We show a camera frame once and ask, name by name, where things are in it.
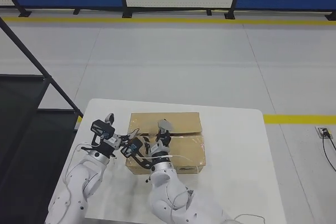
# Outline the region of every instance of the black panel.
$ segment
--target black panel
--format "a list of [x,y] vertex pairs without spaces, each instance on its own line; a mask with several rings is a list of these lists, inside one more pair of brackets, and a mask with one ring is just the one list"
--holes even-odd
[[0,180],[48,84],[43,76],[0,75]]
[[44,223],[78,114],[39,110],[0,187],[0,224]]

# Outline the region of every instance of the white table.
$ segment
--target white table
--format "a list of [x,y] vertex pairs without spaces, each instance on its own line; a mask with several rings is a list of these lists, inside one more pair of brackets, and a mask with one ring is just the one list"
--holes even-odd
[[[268,137],[259,110],[92,99],[68,158],[77,144],[91,142],[94,136],[90,131],[92,122],[105,119],[109,113],[115,115],[113,126],[116,132],[125,134],[131,113],[185,111],[200,113],[207,165],[198,175],[179,175],[181,181],[214,198],[231,217],[250,213],[265,217],[266,224],[285,224]],[[76,152],[72,164],[85,153]],[[108,165],[100,188],[88,199],[86,217],[163,223],[152,215],[147,203],[151,191],[151,184],[145,182],[148,175],[133,175],[120,152],[115,154],[118,157],[115,164],[111,162]],[[59,181],[55,194],[62,189],[63,184]],[[241,217],[239,221],[263,223],[256,217]]]

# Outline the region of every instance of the blue barrier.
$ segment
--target blue barrier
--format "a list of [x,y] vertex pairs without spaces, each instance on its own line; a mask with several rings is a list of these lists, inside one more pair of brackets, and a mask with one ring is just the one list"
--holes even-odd
[[336,10],[336,0],[238,0],[236,8],[276,10]]
[[[122,0],[18,0],[23,6],[121,7]],[[236,8],[277,10],[336,10],[336,0],[238,0]]]

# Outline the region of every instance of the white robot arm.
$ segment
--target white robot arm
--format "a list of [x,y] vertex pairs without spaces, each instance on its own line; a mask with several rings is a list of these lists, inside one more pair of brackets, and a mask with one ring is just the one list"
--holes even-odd
[[[138,132],[136,129],[131,134],[120,136],[114,133],[113,122],[113,114],[109,114],[104,122],[101,120],[93,122],[91,130],[95,135],[92,148],[82,147],[88,154],[64,175],[63,182],[66,188],[55,198],[49,208],[46,224],[82,223],[88,209],[87,199],[100,186],[110,158],[115,158],[113,152],[126,146]],[[95,142],[97,137],[100,137],[99,143]],[[93,164],[99,172],[86,166],[87,163]]]
[[154,164],[151,167],[152,191],[149,199],[152,213],[168,224],[239,223],[232,220],[218,204],[188,189],[178,179],[169,160],[172,127],[165,120],[159,121],[158,127],[156,142],[145,144]]
[[[109,161],[103,154],[92,150],[74,166],[66,176],[67,187],[55,198],[45,223],[81,223],[88,209],[87,199],[100,186]],[[93,163],[100,172],[88,168],[85,162]]]

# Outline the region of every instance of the box flap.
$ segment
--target box flap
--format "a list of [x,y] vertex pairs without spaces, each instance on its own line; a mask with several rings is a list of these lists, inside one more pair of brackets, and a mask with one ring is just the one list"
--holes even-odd
[[189,134],[202,132],[198,112],[188,113],[133,113],[130,115],[128,132],[139,128],[139,133],[155,136],[158,133],[158,121],[168,120],[174,130],[172,134]]

